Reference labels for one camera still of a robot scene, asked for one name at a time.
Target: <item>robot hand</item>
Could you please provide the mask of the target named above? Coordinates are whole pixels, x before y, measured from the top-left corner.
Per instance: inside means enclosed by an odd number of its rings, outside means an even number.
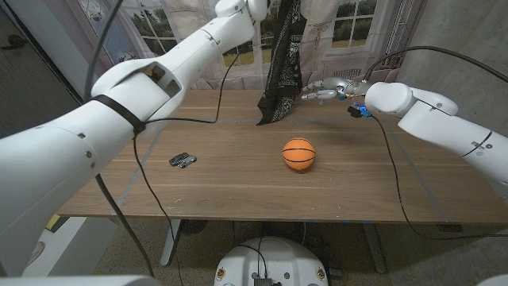
[[[307,99],[333,99],[336,96],[339,100],[353,97],[361,97],[364,95],[351,94],[346,91],[346,87],[352,85],[352,81],[348,79],[331,77],[309,83],[303,88],[304,91],[312,91],[302,95],[303,100]]]

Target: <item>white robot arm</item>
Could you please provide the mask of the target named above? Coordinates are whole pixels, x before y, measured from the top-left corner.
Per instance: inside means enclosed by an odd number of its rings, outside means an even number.
[[[443,95],[403,83],[357,83],[340,78],[323,79],[307,88],[318,91],[303,99],[364,95],[368,111],[401,118],[398,126],[407,133],[455,153],[508,185],[508,138],[455,116],[459,108]]]
[[[152,136],[188,87],[223,52],[254,36],[267,0],[221,0],[217,17],[167,54],[107,71],[93,99],[41,126],[0,140],[0,274],[19,276],[59,208],[107,166],[134,134]]]

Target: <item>window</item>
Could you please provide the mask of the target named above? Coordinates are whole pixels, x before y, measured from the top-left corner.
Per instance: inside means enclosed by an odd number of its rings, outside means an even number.
[[[332,48],[363,46],[371,29],[377,0],[340,0]]]
[[[169,52],[177,44],[160,0],[128,0],[123,6],[146,45],[156,56]]]
[[[275,25],[277,22],[277,16],[279,13],[279,6],[272,5],[270,9],[270,13],[267,17],[262,20],[260,29],[261,29],[261,53],[263,57],[263,63],[270,63],[271,61],[271,46],[273,43],[273,36]]]
[[[238,53],[240,53],[240,55],[238,56],[238,60],[234,66],[254,64],[254,51],[252,49],[252,41],[248,41],[235,48],[230,49],[228,52],[223,53],[222,56],[224,57],[224,65],[229,67],[235,60],[235,57],[237,57]]]
[[[78,3],[87,16],[95,34],[98,35],[104,26],[108,9],[102,0],[78,0]],[[110,30],[104,40],[104,48],[113,64],[136,58],[115,21],[110,26]]]

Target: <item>orange ball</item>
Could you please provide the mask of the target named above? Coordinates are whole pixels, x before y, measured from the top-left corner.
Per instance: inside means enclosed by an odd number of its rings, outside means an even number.
[[[288,166],[295,170],[308,168],[314,162],[315,156],[314,146],[305,138],[293,138],[284,146],[284,160]]]

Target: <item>black cloth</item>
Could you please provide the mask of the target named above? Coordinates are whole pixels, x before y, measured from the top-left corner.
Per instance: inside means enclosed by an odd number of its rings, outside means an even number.
[[[306,22],[300,13],[300,0],[282,0],[275,26],[267,86],[257,104],[263,117],[257,125],[282,119],[300,94],[302,73],[299,45]]]

